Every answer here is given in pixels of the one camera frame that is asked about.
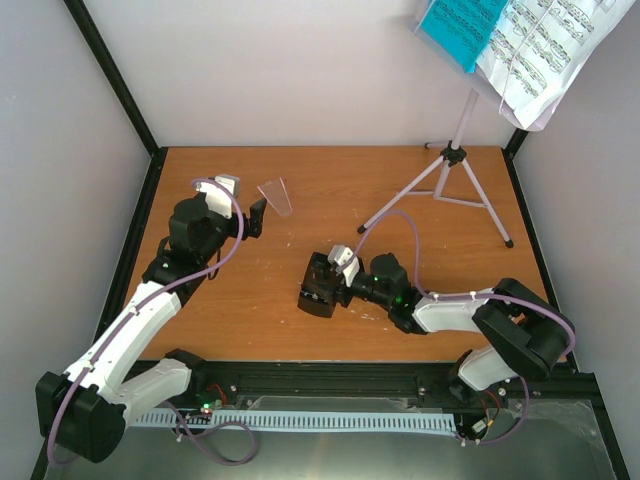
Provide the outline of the black metronome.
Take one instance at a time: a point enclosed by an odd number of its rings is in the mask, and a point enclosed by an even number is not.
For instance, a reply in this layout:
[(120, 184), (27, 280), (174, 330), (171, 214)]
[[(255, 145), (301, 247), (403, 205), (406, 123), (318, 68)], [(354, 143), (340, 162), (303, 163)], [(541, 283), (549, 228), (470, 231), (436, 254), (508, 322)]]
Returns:
[(313, 252), (300, 285), (297, 307), (319, 318), (331, 318), (342, 302), (343, 276), (336, 272), (328, 256)]

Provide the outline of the clear metronome cover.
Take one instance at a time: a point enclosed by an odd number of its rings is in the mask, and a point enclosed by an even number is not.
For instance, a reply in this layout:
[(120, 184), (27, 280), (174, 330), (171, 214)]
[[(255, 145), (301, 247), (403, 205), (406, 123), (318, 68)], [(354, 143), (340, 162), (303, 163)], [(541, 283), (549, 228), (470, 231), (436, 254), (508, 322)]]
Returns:
[(288, 217), (293, 213), (289, 193), (282, 177), (268, 180), (259, 185), (258, 190), (281, 217)]

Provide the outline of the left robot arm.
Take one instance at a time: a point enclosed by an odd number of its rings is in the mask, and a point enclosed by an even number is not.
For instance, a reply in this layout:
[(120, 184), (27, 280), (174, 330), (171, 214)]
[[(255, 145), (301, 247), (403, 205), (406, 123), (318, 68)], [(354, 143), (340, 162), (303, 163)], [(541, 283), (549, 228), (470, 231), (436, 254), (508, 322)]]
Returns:
[(193, 403), (206, 395), (208, 378), (198, 371), (202, 359), (180, 349), (146, 372), (126, 376), (159, 330), (225, 263), (220, 254), (225, 242), (261, 235), (266, 200), (252, 204), (247, 214), (226, 210), (236, 205), (205, 193), (178, 202), (168, 236), (119, 316), (64, 373), (47, 372), (37, 382), (39, 427), (50, 465), (70, 463), (57, 459), (56, 447), (99, 463), (150, 410), (176, 396)]

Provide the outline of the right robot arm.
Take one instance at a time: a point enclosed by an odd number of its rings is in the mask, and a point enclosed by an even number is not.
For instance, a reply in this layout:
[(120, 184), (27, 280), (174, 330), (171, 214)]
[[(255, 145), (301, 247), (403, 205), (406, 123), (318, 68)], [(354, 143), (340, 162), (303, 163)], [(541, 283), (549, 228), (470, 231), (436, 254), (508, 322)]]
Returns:
[(328, 262), (337, 278), (337, 299), (357, 297), (379, 306), (404, 333), (483, 335), (488, 345), (463, 355), (454, 370), (454, 380), (470, 390), (483, 391), (516, 377), (545, 380), (575, 347), (573, 324), (512, 278), (478, 292), (424, 293), (391, 253), (375, 257), (368, 272), (343, 245), (332, 248)]

